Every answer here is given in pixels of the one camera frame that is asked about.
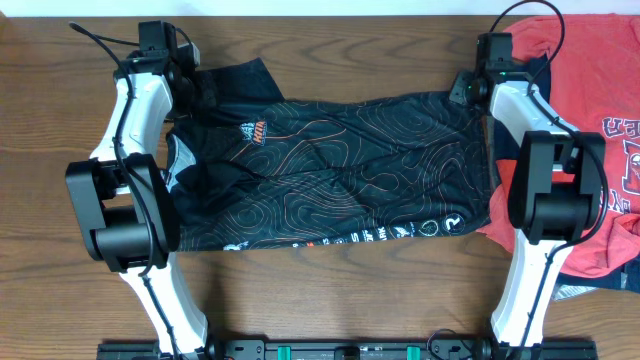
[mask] cloth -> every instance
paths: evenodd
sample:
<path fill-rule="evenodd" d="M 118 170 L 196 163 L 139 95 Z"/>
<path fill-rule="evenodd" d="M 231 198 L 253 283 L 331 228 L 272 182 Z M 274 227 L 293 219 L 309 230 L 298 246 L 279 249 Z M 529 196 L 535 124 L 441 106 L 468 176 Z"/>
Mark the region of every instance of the cloth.
<path fill-rule="evenodd" d="M 180 250 L 462 235 L 488 221 L 481 114 L 446 92 L 284 101 L 259 60 L 197 82 L 215 101 L 167 139 Z"/>
<path fill-rule="evenodd" d="M 576 246 L 562 272 L 594 278 L 640 252 L 640 19 L 570 15 L 565 22 L 564 45 L 551 65 L 551 105 L 581 131 L 605 137 L 610 200 L 600 231 Z M 550 55 L 560 33 L 555 17 L 525 19 L 506 31 L 513 34 L 514 57 L 523 61 Z M 503 184 L 491 197 L 492 223 L 479 231 L 513 251 L 506 199 L 515 162 L 502 160 L 497 166 Z"/>
<path fill-rule="evenodd" d="M 629 290 L 640 293 L 640 257 L 629 261 L 602 277 L 586 279 L 560 274 L 556 283 L 569 286 Z"/>

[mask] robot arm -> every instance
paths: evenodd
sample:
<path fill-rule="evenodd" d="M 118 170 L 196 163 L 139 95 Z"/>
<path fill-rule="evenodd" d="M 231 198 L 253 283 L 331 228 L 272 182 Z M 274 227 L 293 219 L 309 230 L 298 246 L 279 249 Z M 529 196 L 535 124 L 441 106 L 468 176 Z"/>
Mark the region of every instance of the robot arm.
<path fill-rule="evenodd" d="M 140 23 L 139 34 L 140 49 L 122 61 L 128 74 L 115 73 L 117 101 L 107 131 L 89 161 L 69 165 L 67 184 L 89 253 L 133 288 L 156 328 L 159 350 L 173 354 L 175 349 L 182 358 L 198 359 L 205 352 L 207 320 L 176 259 L 178 214 L 154 158 L 164 120 L 188 112 L 194 93 L 190 76 L 200 62 L 199 52 L 193 43 L 178 47 L 175 28 L 165 22 Z M 146 279 L 139 274 L 146 266 L 150 239 L 140 204 L 135 198 L 128 207 L 106 208 L 103 203 L 129 193 L 116 166 L 113 141 L 128 98 L 124 76 L 130 78 L 134 93 L 122 119 L 124 162 L 137 175 L 133 178 L 159 242 Z"/>
<path fill-rule="evenodd" d="M 590 146 L 600 162 L 604 158 L 601 135 L 583 133 L 578 142 L 549 119 L 578 131 L 558 116 L 536 85 L 528 92 L 528 74 L 515 71 L 511 51 L 511 34 L 480 35 L 475 72 L 460 73 L 450 96 L 502 122 L 520 146 L 508 198 L 515 251 L 502 298 L 491 316 L 495 342 L 505 353 L 521 345 L 531 352 L 540 347 L 551 293 L 572 250 L 559 248 L 593 226 L 600 207 L 596 165 L 584 147 Z M 574 174 L 573 182 L 554 183 L 554 171 Z"/>

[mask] wood grain surface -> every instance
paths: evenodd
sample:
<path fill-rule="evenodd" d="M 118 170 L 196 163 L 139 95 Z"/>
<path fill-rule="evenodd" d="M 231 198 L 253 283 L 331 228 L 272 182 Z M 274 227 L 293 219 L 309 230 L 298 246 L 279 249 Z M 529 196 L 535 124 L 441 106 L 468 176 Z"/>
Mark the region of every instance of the wood grain surface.
<path fill-rule="evenodd" d="M 0 42 L 0 357 L 91 359 L 109 339 L 154 339 L 133 292 L 84 249 L 64 183 L 115 102 L 114 64 L 69 19 L 7 19 Z M 141 19 L 74 19 L 136 40 Z M 173 18 L 202 68 L 262 57 L 288 98 L 359 101 L 446 90 L 472 68 L 492 17 Z M 130 49 L 113 46 L 125 56 Z M 161 141 L 159 164 L 166 164 Z M 219 329 L 272 339 L 480 333 L 510 256 L 485 237 L 179 256 Z M 640 297 L 598 291 L 551 305 L 547 336 L 587 336 L 637 359 Z"/>

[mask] black jersey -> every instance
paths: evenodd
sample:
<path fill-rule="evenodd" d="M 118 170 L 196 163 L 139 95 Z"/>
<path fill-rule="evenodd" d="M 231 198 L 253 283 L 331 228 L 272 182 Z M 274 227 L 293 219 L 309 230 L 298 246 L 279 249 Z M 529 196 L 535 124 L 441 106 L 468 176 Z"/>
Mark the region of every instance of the black jersey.
<path fill-rule="evenodd" d="M 168 135 L 181 250 L 462 235 L 488 222 L 481 114 L 447 93 L 285 101 L 259 60 L 198 76 L 215 105 Z"/>

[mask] black mounting rail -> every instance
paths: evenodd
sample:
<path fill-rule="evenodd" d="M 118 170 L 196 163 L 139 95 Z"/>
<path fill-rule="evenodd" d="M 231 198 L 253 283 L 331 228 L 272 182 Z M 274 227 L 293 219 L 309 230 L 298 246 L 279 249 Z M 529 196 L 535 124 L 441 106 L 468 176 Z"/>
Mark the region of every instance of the black mounting rail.
<path fill-rule="evenodd" d="M 505 360 L 514 348 L 497 346 L 490 339 L 456 336 L 427 342 L 279 342 L 233 340 L 220 345 L 224 351 L 197 352 L 197 359 L 219 360 Z M 97 360 L 171 360 L 157 343 L 107 344 L 98 347 Z M 543 341 L 526 349 L 521 360 L 597 360 L 592 341 Z"/>

